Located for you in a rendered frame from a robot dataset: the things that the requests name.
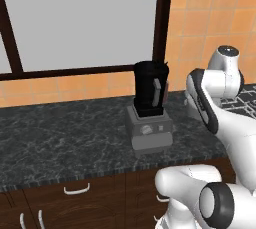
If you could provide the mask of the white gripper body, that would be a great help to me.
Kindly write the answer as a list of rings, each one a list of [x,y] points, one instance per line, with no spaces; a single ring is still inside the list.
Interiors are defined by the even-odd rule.
[[[188,93],[185,93],[184,105],[186,106],[187,115],[190,118],[196,119],[198,121],[201,120],[201,116],[197,110],[197,107],[196,107],[191,95]]]

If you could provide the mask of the dark wood drawer front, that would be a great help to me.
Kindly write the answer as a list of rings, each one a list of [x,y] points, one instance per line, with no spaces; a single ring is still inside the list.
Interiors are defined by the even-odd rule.
[[[152,169],[126,174],[126,204],[129,208],[145,209],[157,203],[156,172]]]
[[[165,205],[140,208],[130,205],[126,208],[126,229],[155,229],[155,219],[159,219],[165,213],[165,210]]]
[[[88,183],[90,183],[90,190],[84,194],[66,195],[63,192],[64,187],[67,190],[79,190],[86,188]],[[88,200],[94,197],[109,197],[115,192],[123,191],[124,187],[125,175],[118,174],[33,187],[25,189],[24,194],[30,205],[39,205],[68,199]]]

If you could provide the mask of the black hob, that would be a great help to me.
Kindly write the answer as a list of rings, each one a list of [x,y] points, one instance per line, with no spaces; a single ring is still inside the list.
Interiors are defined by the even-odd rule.
[[[221,99],[221,108],[256,119],[256,84],[245,85],[234,99]]]

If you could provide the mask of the dark wood cupboard door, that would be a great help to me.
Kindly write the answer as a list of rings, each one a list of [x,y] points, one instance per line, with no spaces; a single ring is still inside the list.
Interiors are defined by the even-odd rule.
[[[24,214],[26,229],[37,229],[23,192],[0,192],[0,229],[22,229],[21,214]]]
[[[40,204],[31,207],[37,225],[42,210],[45,229],[125,229],[124,216],[100,204]]]

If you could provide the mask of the dark brown framed window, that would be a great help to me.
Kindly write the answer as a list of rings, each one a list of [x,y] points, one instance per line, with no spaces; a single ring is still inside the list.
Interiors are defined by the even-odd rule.
[[[164,62],[171,0],[157,0],[152,60]],[[5,0],[0,0],[0,35],[10,65],[10,73],[0,73],[0,81],[38,79],[49,77],[89,75],[133,70],[133,65],[100,66],[88,68],[59,69],[25,72],[20,60],[12,24]]]

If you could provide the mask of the black and grey blender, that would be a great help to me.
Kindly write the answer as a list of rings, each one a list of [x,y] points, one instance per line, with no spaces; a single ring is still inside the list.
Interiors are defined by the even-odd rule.
[[[137,158],[167,151],[173,143],[173,120],[164,108],[168,74],[163,62],[141,61],[134,65],[135,97],[125,108],[125,126]]]

